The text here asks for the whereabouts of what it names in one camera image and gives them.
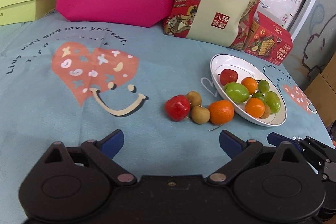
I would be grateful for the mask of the shiny red wax apple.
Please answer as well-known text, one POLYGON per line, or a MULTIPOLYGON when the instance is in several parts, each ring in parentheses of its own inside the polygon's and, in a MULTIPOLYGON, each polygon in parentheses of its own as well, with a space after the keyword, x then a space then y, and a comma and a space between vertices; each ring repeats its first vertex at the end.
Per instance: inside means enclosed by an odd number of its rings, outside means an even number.
POLYGON ((190 112, 190 102, 183 94, 173 96, 166 101, 165 111, 171 120, 180 122, 188 116, 190 112))

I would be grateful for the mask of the orange mandarin on plate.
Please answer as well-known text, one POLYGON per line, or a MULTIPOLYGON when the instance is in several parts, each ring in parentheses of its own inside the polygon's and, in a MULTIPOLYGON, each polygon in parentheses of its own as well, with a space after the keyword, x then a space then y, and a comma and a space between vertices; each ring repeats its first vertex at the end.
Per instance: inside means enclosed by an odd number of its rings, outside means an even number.
POLYGON ((257 81, 252 78, 252 77, 246 77, 241 81, 241 84, 247 88, 247 90, 249 91, 249 94, 252 95, 256 92, 257 87, 258 87, 258 83, 257 81))

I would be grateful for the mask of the brown cardboard box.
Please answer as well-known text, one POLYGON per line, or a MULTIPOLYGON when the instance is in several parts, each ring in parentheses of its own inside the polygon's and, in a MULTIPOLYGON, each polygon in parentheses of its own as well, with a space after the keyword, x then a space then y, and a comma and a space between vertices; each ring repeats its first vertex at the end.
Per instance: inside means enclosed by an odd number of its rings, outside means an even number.
POLYGON ((306 88, 305 94, 326 127, 335 122, 335 53, 329 63, 306 88))

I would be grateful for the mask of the green jujube right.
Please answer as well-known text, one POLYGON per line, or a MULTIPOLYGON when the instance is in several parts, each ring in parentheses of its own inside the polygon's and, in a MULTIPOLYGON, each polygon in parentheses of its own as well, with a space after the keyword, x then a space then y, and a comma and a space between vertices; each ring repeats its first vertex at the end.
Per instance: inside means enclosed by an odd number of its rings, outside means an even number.
POLYGON ((273 114, 276 114, 280 111, 281 100, 279 96, 273 91, 268 91, 264 94, 264 104, 269 106, 270 111, 273 114))

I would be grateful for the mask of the brown longan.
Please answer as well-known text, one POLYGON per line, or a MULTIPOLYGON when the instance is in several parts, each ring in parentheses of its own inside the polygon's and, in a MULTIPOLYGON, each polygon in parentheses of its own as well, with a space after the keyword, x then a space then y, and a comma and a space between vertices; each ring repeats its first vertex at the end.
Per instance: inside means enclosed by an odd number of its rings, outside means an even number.
POLYGON ((202 104, 201 95, 196 91, 190 91, 186 94, 186 97, 190 103, 190 107, 193 108, 195 106, 199 106, 202 104))
POLYGON ((210 120, 210 111, 203 106, 194 106, 190 111, 190 117, 197 124, 205 124, 210 120))
POLYGON ((271 109, 268 105, 264 105, 264 113, 260 117, 260 119, 267 119, 271 115, 271 109))

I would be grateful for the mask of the light blue printed tablecloth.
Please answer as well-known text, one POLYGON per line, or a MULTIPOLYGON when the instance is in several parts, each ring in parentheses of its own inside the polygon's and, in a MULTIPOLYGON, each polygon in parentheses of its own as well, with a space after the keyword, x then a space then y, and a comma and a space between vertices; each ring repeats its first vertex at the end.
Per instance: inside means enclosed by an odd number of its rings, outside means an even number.
POLYGON ((160 25, 68 22, 54 12, 35 22, 1 27, 1 223, 26 220, 19 187, 54 141, 76 147, 121 129, 125 144, 115 161, 137 177, 208 176, 223 166, 229 157, 219 146, 218 129, 189 119, 173 122, 163 109, 171 97, 192 90, 202 96, 204 105, 219 100, 210 72, 210 61, 219 53, 248 61, 277 86, 288 115, 274 132, 291 139, 311 136, 331 145, 320 117, 288 94, 295 81, 283 66, 214 44, 166 36, 160 25), (88 92, 88 73, 65 80, 69 71, 63 51, 69 42, 79 43, 75 52, 90 69, 98 68, 92 61, 96 51, 137 57, 130 83, 147 96, 143 106, 129 116, 114 117, 93 97, 80 105, 77 94, 88 92))

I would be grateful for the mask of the dark red wrinkled fruit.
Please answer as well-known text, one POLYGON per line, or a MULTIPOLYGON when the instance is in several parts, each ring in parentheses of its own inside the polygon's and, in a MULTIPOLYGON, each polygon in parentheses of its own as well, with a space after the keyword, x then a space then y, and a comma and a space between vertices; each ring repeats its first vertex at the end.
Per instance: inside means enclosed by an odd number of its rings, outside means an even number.
POLYGON ((219 75, 220 83, 225 86, 228 83, 235 83, 238 80, 238 74, 232 69, 224 69, 219 75))

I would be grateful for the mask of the round green tomato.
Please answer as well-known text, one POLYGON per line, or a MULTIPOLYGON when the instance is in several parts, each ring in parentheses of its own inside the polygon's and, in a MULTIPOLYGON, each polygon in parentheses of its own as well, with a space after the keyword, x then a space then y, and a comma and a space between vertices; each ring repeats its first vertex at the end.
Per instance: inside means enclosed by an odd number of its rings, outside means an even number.
POLYGON ((261 93, 261 92, 255 92, 254 94, 252 94, 251 97, 252 98, 260 99, 261 101, 264 101, 264 94, 261 93))

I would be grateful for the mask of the brown longan bottom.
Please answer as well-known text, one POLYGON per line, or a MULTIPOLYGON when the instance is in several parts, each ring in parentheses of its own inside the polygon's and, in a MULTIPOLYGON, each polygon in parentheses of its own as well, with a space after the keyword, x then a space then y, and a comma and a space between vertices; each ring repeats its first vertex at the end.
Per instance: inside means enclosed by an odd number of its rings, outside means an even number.
POLYGON ((267 119, 271 115, 271 109, 268 105, 264 105, 264 113, 260 117, 260 119, 267 119))

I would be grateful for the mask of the small green tomato with stem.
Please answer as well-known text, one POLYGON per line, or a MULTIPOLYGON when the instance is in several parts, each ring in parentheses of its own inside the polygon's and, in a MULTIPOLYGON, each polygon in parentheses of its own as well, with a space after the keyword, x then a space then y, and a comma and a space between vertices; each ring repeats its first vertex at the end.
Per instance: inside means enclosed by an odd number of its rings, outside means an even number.
POLYGON ((259 80, 257 88, 260 93, 265 94, 269 92, 270 85, 267 80, 259 80))

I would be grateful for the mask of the brown longan top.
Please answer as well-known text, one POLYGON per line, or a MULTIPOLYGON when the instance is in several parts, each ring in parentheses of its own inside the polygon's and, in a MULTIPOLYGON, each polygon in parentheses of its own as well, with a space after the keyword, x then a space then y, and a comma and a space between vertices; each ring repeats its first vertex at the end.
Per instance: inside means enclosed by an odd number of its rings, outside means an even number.
POLYGON ((190 91, 186 94, 186 97, 190 103, 190 107, 193 108, 195 106, 199 106, 202 104, 201 95, 196 91, 190 91))

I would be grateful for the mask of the orange mandarin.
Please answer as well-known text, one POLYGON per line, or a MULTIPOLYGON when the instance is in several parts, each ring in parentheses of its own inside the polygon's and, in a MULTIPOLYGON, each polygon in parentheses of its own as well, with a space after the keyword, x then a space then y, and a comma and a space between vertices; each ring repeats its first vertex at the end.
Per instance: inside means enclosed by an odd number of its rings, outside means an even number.
POLYGON ((258 98, 250 98, 244 107, 244 111, 254 118, 260 118, 265 112, 265 105, 258 98))
POLYGON ((228 100, 215 101, 208 106, 210 122, 221 125, 230 122, 234 117, 234 107, 228 100))
POLYGON ((258 87, 258 83, 257 81, 252 78, 252 77, 246 77, 241 81, 241 84, 247 88, 247 90, 249 91, 249 94, 252 95, 256 92, 257 87, 258 87))

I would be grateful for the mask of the light green cardboard box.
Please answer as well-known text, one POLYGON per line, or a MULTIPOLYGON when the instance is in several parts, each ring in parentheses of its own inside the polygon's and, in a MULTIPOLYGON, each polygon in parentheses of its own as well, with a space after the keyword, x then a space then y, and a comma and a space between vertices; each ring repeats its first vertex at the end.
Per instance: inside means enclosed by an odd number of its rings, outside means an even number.
POLYGON ((1 0, 1 26, 32 22, 53 11, 56 0, 1 0))

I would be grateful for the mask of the white oval plate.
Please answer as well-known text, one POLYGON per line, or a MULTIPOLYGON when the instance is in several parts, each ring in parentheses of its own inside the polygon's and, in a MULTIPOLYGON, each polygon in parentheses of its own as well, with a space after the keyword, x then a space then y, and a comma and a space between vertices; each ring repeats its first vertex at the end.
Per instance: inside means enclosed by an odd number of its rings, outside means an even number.
POLYGON ((276 85, 254 65, 252 65, 248 61, 243 60, 240 57, 221 53, 215 55, 211 59, 210 71, 214 87, 216 87, 220 96, 224 100, 230 101, 234 106, 235 112, 239 114, 241 117, 248 120, 249 122, 264 127, 276 127, 281 126, 285 123, 287 119, 287 108, 281 93, 278 91, 276 85), (267 80, 268 83, 270 84, 270 91, 276 93, 280 98, 281 103, 280 111, 276 114, 271 114, 267 119, 260 119, 260 118, 257 119, 247 114, 244 111, 246 102, 236 104, 232 99, 229 98, 229 96, 223 90, 223 86, 220 83, 219 74, 224 69, 232 69, 236 71, 238 73, 238 83, 240 83, 246 77, 252 77, 255 80, 267 80))

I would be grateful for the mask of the red cracker box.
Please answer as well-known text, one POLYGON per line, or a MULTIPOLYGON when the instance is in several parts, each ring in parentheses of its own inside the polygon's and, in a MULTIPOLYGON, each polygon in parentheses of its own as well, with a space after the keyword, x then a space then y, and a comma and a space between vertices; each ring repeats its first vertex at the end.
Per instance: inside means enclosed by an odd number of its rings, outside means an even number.
POLYGON ((293 49, 291 35, 264 14, 257 12, 253 20, 243 51, 252 56, 280 65, 293 49))

